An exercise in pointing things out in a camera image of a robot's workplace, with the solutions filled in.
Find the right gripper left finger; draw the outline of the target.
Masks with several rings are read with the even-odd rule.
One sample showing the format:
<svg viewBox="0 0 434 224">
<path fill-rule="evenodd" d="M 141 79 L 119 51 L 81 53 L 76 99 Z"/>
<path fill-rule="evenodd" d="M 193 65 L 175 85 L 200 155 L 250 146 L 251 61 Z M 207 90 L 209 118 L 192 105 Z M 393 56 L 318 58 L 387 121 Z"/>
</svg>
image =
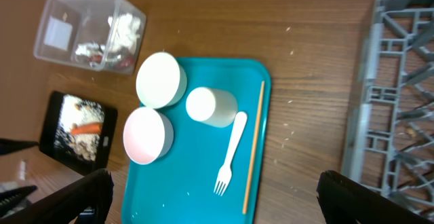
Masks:
<svg viewBox="0 0 434 224">
<path fill-rule="evenodd" d="M 10 200 L 1 205 L 2 223 L 96 223 L 104 224 L 113 201 L 111 173 L 99 169 L 57 192 L 7 217 Z"/>
</svg>

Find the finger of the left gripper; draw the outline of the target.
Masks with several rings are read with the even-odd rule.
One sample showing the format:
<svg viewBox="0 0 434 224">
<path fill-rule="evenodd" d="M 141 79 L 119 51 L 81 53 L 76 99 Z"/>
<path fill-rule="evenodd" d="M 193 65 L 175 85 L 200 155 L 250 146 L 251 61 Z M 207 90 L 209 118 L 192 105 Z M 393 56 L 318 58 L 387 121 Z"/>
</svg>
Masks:
<svg viewBox="0 0 434 224">
<path fill-rule="evenodd" d="M 30 185 L 2 192 L 0 194 L 1 214 L 6 214 L 8 211 L 15 208 L 19 203 L 21 203 L 22 200 L 36 190 L 36 185 Z"/>
<path fill-rule="evenodd" d="M 38 146 L 36 141 L 16 141 L 12 139 L 0 139 L 0 155 L 7 155 L 16 151 L 21 151 L 31 147 Z"/>
</svg>

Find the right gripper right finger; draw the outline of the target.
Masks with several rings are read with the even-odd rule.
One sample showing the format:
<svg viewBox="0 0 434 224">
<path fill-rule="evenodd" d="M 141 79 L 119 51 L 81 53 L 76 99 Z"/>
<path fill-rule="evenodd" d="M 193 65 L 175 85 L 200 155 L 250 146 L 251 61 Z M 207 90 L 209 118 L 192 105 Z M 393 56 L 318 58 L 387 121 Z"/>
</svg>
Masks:
<svg viewBox="0 0 434 224">
<path fill-rule="evenodd" d="M 321 173 L 317 193 L 327 224 L 432 224 L 333 170 Z"/>
</svg>

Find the orange carrot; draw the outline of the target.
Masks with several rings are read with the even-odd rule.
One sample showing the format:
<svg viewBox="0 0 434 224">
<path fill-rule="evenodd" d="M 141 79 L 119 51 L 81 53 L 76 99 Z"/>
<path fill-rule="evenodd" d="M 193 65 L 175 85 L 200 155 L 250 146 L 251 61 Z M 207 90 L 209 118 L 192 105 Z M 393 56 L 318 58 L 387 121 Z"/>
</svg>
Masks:
<svg viewBox="0 0 434 224">
<path fill-rule="evenodd" d="M 81 126 L 74 127 L 71 130 L 72 135 L 78 134 L 100 134 L 102 131 L 102 123 L 94 122 L 90 124 L 83 124 Z"/>
</svg>

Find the pink bowl with nuts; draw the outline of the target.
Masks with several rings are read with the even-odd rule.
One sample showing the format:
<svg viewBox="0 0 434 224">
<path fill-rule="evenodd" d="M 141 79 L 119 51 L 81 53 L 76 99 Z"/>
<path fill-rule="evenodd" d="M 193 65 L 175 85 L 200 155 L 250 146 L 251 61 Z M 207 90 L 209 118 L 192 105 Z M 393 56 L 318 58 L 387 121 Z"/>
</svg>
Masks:
<svg viewBox="0 0 434 224">
<path fill-rule="evenodd" d="M 123 129 L 123 146 L 135 163 L 147 165 L 165 156 L 174 142 L 171 121 L 148 107 L 135 109 Z"/>
</svg>

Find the wooden chopstick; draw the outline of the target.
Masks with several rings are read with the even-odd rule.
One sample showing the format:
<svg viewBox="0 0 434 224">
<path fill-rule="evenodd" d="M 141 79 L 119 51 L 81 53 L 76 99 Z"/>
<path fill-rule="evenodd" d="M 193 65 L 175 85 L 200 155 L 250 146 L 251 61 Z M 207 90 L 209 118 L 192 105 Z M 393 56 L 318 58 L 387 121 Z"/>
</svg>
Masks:
<svg viewBox="0 0 434 224">
<path fill-rule="evenodd" d="M 257 148 L 257 143 L 258 143 L 260 118 L 262 116 L 264 87 L 265 87 L 265 81 L 262 81 L 261 87 L 260 87 L 260 93 L 259 93 L 259 97 L 258 97 L 258 106 L 257 106 L 254 135 L 253 135 L 252 148 L 251 148 L 251 154 L 250 154 L 250 164 L 249 164 L 249 170 L 248 170 L 248 177 L 247 177 L 247 182 L 246 182 L 246 186 L 245 186 L 245 196 L 244 196 L 243 210 L 242 210 L 243 214 L 247 214 L 247 212 L 248 212 L 250 190 L 251 190 L 251 185 L 252 185 L 252 176 L 253 176 L 253 171 L 254 171 L 254 162 L 255 162 L 255 157 L 256 157 L 256 148 Z"/>
</svg>

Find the white plastic fork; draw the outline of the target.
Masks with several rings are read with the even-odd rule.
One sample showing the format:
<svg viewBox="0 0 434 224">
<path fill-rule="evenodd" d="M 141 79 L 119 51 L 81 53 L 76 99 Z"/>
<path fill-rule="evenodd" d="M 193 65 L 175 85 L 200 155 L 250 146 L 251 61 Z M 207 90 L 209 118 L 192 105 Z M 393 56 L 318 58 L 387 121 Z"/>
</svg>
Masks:
<svg viewBox="0 0 434 224">
<path fill-rule="evenodd" d="M 241 136 L 245 129 L 247 120 L 248 120 L 248 115 L 244 111 L 238 112 L 235 116 L 226 156 L 223 165 L 220 167 L 218 171 L 216 184 L 214 186 L 214 193 L 218 196 L 222 196 L 225 193 L 231 181 L 231 177 L 232 177 L 231 164 L 235 152 L 237 150 L 238 144 L 241 140 Z"/>
</svg>

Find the white bowl with crumbs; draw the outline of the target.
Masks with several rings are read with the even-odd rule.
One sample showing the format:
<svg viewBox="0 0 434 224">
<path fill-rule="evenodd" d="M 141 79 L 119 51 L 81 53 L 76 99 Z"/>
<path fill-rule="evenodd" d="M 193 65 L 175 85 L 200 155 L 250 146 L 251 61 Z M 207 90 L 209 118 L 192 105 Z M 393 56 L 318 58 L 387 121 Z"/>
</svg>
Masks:
<svg viewBox="0 0 434 224">
<path fill-rule="evenodd" d="M 140 66 L 136 78 L 136 93 L 145 107 L 160 109 L 175 105 L 187 86 L 185 70 L 167 52 L 150 55 Z"/>
</svg>

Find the red snack wrapper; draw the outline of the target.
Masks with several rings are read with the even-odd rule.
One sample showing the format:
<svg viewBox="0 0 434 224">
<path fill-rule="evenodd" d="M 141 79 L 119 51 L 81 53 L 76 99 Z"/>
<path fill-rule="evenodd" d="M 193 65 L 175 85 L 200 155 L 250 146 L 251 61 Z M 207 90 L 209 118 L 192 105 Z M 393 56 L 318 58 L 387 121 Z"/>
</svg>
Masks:
<svg viewBox="0 0 434 224">
<path fill-rule="evenodd" d="M 102 55 L 93 55 L 89 57 L 89 63 L 92 67 L 102 64 Z M 110 69 L 126 69 L 134 64 L 134 59 L 129 54 L 113 54 L 105 60 L 105 65 Z"/>
</svg>

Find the white paper cup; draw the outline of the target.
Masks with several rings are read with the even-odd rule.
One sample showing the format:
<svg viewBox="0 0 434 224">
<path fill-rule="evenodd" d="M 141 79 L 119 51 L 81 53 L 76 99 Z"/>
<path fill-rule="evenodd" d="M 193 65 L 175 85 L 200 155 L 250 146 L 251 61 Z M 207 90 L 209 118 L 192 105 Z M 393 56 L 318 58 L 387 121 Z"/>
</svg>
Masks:
<svg viewBox="0 0 434 224">
<path fill-rule="evenodd" d="M 224 128 L 233 123 L 238 112 L 238 104 L 230 92 L 198 87 L 186 98 L 186 112 L 196 122 Z"/>
</svg>

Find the white napkin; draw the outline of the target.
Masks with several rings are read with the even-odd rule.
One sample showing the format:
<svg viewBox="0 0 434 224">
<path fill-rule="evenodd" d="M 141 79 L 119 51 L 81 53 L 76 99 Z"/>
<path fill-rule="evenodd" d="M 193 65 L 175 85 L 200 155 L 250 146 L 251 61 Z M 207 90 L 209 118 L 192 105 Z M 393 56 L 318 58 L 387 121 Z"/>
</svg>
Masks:
<svg viewBox="0 0 434 224">
<path fill-rule="evenodd" d="M 136 52 L 141 19 L 128 13 L 120 15 L 115 21 L 112 16 L 109 16 L 107 22 L 109 26 L 115 23 L 113 43 L 110 48 L 106 49 L 104 44 L 95 41 L 79 43 L 75 50 L 76 55 L 88 57 L 90 62 L 100 62 L 104 52 L 107 51 L 107 62 L 119 62 L 122 58 Z"/>
</svg>

